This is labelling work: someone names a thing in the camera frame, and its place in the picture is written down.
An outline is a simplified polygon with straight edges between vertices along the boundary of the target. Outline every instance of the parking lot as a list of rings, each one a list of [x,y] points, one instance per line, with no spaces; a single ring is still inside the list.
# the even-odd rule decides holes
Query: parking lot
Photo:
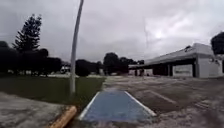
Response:
[[[158,115],[138,127],[224,127],[224,78],[113,76],[103,90],[125,90]]]

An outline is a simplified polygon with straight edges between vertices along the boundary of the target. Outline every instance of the white line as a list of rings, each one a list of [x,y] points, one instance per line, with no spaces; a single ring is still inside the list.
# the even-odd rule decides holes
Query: white line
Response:
[[[154,91],[152,91],[152,90],[148,90],[148,91],[150,91],[152,94],[154,94],[154,95],[156,95],[156,96],[158,96],[158,97],[160,97],[160,98],[162,98],[162,99],[164,99],[164,100],[166,100],[166,101],[168,101],[168,102],[170,102],[170,103],[172,103],[172,104],[177,104],[176,101],[171,100],[170,98],[165,97],[165,96],[163,96],[163,95],[161,95],[161,94],[159,94],[159,93],[157,93],[157,92],[154,92]]]
[[[90,106],[93,104],[94,100],[96,99],[96,97],[99,95],[100,92],[97,92],[96,95],[93,97],[93,99],[89,102],[89,104],[86,106],[86,108],[82,111],[82,113],[80,114],[80,116],[78,117],[79,120],[82,120],[82,118],[86,115],[86,113],[88,112]]]
[[[156,116],[156,113],[153,112],[151,109],[143,105],[141,102],[139,102],[137,99],[135,99],[131,94],[129,94],[127,91],[124,91],[131,99],[133,99],[136,103],[138,103],[140,106],[142,106],[149,114],[152,116]]]

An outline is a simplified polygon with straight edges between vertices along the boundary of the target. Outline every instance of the blue painted parking space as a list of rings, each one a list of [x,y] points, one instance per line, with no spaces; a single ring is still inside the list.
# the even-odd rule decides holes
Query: blue painted parking space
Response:
[[[100,92],[81,120],[136,122],[152,114],[124,91]]]

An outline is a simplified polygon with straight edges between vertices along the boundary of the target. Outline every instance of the overcast sky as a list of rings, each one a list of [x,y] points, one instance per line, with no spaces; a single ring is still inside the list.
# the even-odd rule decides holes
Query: overcast sky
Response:
[[[0,40],[12,43],[32,13],[41,14],[41,47],[70,61],[78,0],[0,0]],[[105,53],[150,59],[224,30],[224,0],[85,0],[78,58]]]

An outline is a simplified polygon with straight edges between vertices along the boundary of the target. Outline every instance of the shrub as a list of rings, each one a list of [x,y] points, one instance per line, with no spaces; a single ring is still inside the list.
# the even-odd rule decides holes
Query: shrub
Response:
[[[76,75],[80,77],[86,77],[90,74],[88,69],[89,62],[86,60],[77,60],[76,61]]]

